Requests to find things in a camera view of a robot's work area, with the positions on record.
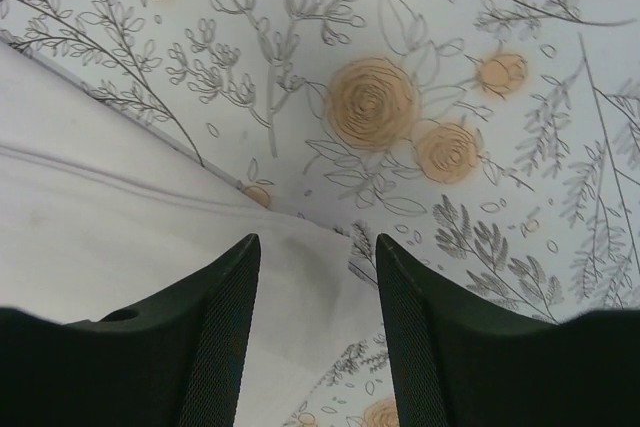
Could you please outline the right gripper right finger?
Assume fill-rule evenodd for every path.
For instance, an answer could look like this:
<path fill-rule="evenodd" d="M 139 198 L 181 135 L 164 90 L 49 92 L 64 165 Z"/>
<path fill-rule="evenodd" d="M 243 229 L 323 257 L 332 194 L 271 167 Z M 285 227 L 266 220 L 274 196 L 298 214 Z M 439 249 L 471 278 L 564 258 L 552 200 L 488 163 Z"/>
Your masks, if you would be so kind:
<path fill-rule="evenodd" d="M 635 426 L 639 314 L 561 324 L 498 307 L 376 241 L 378 291 L 403 426 Z"/>

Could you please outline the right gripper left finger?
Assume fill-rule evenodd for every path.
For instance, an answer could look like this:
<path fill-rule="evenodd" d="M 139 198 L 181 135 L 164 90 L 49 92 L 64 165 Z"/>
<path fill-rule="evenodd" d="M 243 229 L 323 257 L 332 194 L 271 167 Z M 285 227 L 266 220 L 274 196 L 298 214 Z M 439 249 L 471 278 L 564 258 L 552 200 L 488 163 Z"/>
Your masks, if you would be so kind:
<path fill-rule="evenodd" d="M 230 426 L 261 262 L 257 235 L 98 321 L 1 311 L 5 426 Z"/>

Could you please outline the white t shirt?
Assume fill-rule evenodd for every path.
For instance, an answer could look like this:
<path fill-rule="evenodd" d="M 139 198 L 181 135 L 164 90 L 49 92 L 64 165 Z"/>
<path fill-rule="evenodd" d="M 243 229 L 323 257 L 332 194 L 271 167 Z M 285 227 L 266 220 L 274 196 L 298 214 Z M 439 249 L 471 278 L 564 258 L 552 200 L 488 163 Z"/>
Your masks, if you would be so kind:
<path fill-rule="evenodd" d="M 259 206 L 122 115 L 1 50 L 1 302 L 96 320 L 249 233 L 262 262 L 236 422 L 362 426 L 392 407 L 377 294 L 347 236 Z"/>

